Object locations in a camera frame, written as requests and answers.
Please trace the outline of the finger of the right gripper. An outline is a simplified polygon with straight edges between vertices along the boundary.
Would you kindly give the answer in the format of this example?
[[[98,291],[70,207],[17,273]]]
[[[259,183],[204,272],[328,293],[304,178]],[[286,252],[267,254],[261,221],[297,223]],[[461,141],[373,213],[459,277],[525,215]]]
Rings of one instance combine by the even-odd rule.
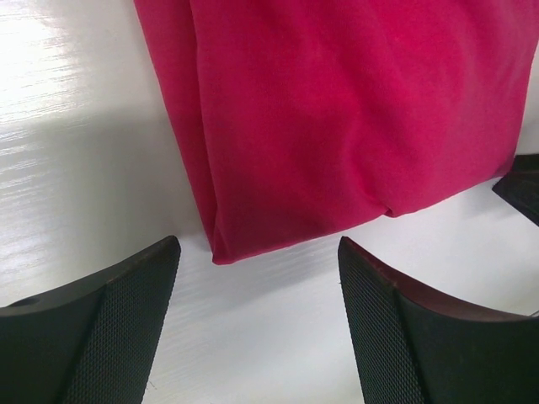
[[[523,216],[539,224],[539,155],[516,155],[511,169],[493,191]]]

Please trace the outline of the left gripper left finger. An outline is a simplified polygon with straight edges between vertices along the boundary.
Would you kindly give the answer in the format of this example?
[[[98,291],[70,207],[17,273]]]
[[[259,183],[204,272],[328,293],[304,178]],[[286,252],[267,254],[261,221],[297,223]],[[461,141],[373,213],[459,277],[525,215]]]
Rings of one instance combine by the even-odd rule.
[[[165,237],[1,310],[3,403],[140,403],[181,248]]]

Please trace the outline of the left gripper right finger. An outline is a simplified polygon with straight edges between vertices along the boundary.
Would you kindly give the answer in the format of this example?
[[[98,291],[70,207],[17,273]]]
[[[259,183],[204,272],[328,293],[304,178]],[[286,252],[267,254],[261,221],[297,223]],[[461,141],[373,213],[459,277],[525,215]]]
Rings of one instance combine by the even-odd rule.
[[[443,293],[348,237],[339,243],[338,260],[365,402],[537,402],[534,316]]]

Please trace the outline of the red t-shirt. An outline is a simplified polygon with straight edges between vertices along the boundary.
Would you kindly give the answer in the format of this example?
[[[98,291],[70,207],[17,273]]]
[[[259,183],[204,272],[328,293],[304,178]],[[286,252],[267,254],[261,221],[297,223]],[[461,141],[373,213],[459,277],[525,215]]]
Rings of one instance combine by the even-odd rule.
[[[217,264],[506,173],[535,1],[138,1]]]

